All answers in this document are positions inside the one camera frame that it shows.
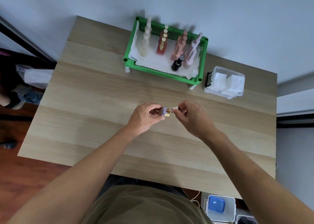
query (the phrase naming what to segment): dark pants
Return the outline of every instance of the dark pants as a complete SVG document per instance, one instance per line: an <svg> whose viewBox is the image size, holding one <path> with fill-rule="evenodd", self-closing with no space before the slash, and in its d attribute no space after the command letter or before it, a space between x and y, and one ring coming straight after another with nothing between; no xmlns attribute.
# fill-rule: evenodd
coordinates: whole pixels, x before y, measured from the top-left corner
<svg viewBox="0 0 314 224"><path fill-rule="evenodd" d="M106 192L111 187L114 187L117 185L126 185L126 184L153 187L153 188L157 188L157 189L160 189L160 190L163 190L166 192L170 192L172 194L176 194L180 197L184 197L184 198L188 199L187 195L184 193L183 189L180 187L161 184L161 183L157 183L157 182L145 181L145 180L136 179L136 178L128 178L128 177L119 176L119 175L115 175L115 174L109 175L104 186L102 186L97 198L99 198L104 192Z"/></svg>

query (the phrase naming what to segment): blue lid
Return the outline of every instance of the blue lid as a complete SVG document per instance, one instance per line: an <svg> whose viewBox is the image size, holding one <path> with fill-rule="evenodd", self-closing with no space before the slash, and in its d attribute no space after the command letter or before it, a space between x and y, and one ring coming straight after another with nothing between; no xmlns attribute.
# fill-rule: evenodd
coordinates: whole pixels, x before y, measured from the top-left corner
<svg viewBox="0 0 314 224"><path fill-rule="evenodd" d="M225 210L225 204L226 202L223 199L210 196L208 200L208 209L223 213Z"/></svg>

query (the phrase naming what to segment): hand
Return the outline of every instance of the hand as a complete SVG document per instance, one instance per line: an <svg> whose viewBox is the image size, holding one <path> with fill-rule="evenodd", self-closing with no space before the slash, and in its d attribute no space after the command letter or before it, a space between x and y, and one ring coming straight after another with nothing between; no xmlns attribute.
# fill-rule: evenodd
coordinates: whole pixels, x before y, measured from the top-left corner
<svg viewBox="0 0 314 224"><path fill-rule="evenodd" d="M185 100L178 106L181 111L174 109L173 113L192 135L204 141L208 135L213 135L218 131L200 104Z"/></svg>
<svg viewBox="0 0 314 224"><path fill-rule="evenodd" d="M152 102L146 102L138 105L131 115L128 124L126 125L137 136L147 131L151 125L158 123L165 117L158 115L157 109L162 108L162 105Z"/></svg>

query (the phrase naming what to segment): person's left hand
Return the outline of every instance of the person's left hand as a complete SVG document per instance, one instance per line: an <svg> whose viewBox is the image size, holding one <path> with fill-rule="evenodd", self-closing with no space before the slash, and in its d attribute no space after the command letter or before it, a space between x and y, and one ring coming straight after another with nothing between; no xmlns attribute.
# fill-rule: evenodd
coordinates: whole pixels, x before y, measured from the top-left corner
<svg viewBox="0 0 314 224"><path fill-rule="evenodd" d="M151 125L163 120L165 117L158 115L157 109L162 108L162 105L152 102L145 102L138 105L131 115L128 124L135 135L142 134L147 131Z"/></svg>

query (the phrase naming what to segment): shirt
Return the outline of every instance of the shirt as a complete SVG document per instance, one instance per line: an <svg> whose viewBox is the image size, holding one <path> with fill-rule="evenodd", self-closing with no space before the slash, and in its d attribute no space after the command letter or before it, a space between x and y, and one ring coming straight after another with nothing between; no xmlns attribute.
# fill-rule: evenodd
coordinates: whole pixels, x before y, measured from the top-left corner
<svg viewBox="0 0 314 224"><path fill-rule="evenodd" d="M212 224L187 198L139 185L110 188L91 206L82 224Z"/></svg>

